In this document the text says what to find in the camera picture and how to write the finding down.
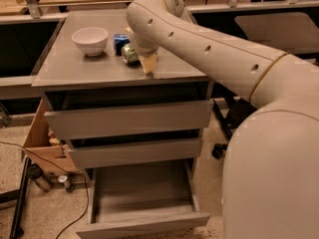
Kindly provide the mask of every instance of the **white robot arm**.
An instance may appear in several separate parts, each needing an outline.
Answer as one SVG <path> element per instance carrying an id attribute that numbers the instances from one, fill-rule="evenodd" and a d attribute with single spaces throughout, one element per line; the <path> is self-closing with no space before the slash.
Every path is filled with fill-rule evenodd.
<path id="1" fill-rule="evenodd" d="M 166 48 L 259 109 L 228 145 L 224 238 L 319 238 L 319 68 L 185 22 L 183 10 L 183 0 L 135 0 L 130 40 L 142 56 Z"/>

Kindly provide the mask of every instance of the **white bowl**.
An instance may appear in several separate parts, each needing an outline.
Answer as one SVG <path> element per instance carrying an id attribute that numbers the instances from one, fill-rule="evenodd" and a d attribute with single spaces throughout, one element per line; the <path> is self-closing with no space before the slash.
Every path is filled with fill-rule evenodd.
<path id="1" fill-rule="evenodd" d="M 89 27 L 72 35 L 73 42 L 88 56 L 98 56 L 106 48 L 109 33 L 103 28 Z"/>

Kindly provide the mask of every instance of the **drawer front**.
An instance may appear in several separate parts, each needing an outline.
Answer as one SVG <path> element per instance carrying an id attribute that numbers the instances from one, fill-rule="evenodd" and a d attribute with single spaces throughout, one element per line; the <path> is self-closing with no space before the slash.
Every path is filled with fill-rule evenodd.
<path id="1" fill-rule="evenodd" d="M 178 230 L 207 223 L 199 212 L 185 160 L 96 169 L 82 239 L 104 239 Z"/>
<path id="2" fill-rule="evenodd" d="M 58 139 L 79 139 L 207 127 L 212 102 L 47 112 Z"/>
<path id="3" fill-rule="evenodd" d="M 201 144 L 200 138 L 159 140 L 76 148 L 70 155 L 78 168 L 103 167 L 199 157 Z"/>

